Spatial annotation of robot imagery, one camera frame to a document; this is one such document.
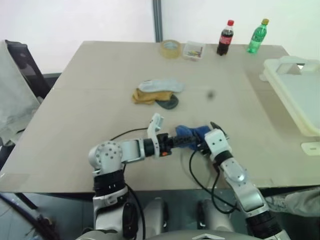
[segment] yellow bottle cap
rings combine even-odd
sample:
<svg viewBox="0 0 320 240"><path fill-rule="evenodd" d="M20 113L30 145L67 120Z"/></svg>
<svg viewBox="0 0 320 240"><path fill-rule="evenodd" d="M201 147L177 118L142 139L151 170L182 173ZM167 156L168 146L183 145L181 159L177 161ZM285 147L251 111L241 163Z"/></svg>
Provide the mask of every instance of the yellow bottle cap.
<svg viewBox="0 0 320 240"><path fill-rule="evenodd" d="M262 23L263 25L268 25L269 19L268 19L268 18L264 18L261 23Z"/></svg>

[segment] blue cloth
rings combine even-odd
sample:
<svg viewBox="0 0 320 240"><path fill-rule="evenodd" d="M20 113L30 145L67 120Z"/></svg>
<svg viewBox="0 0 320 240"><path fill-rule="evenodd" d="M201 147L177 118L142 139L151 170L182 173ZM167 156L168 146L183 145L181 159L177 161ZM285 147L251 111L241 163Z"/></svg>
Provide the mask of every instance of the blue cloth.
<svg viewBox="0 0 320 240"><path fill-rule="evenodd" d="M208 126L199 126L196 128L190 128L184 125L179 125L175 128L175 132L177 136L195 136L198 137L198 139L200 140L200 142L205 141L205 134L210 132L210 128ZM186 144L181 146L181 148L190 148L192 150L196 150L197 149L197 145L196 143L192 143L192 144Z"/></svg>

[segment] wooden table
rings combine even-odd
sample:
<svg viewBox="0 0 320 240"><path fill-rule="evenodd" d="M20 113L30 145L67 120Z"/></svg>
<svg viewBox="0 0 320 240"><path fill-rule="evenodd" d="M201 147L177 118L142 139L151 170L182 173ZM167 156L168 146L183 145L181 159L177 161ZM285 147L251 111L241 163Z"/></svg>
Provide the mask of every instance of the wooden table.
<svg viewBox="0 0 320 240"><path fill-rule="evenodd" d="M198 62L165 59L159 48L158 43L84 42L2 168L0 191L92 192L89 150L125 131L147 127L154 113L164 116L161 132L172 135L178 125L219 124L257 187L320 183L319 157L305 155L300 147L315 139L302 136L270 84L259 80L264 60L287 55L281 46L263 45L252 55L244 45L231 45L226 56L219 56L216 45L207 45ZM176 94L175 109L132 103L140 82L168 77L186 85ZM146 136L137 131L119 140ZM125 179L135 190L196 189L188 170L191 153L179 148L168 157L130 164ZM195 155L194 174L210 187L215 173L208 166L207 159Z"/></svg>

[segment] beverage bottle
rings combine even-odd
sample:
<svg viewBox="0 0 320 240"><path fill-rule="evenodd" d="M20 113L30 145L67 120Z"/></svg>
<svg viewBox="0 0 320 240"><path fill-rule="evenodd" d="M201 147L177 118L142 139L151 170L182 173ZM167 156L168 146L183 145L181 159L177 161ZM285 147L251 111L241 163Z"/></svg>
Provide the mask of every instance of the beverage bottle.
<svg viewBox="0 0 320 240"><path fill-rule="evenodd" d="M231 43L232 37L234 36L233 29L234 21L229 20L225 29L222 30L219 45L216 49L216 53L220 56L226 55L229 49L229 45Z"/></svg>
<svg viewBox="0 0 320 240"><path fill-rule="evenodd" d="M261 25L254 30L249 46L246 49L248 53L254 54L258 51L262 41L265 39L265 36L267 35L268 23L269 19L264 18L261 22Z"/></svg>

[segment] green soda bottle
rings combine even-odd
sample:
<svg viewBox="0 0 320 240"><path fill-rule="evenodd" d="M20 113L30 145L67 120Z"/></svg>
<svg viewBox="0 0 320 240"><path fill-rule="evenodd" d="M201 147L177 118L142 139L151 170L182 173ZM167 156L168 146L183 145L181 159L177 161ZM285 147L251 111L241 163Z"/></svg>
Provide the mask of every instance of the green soda bottle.
<svg viewBox="0 0 320 240"><path fill-rule="evenodd" d="M262 41L265 39L265 36L267 35L268 23L269 19L264 18L261 22L261 25L254 30L249 46L246 49L248 53L255 54L256 52L258 52Z"/></svg>

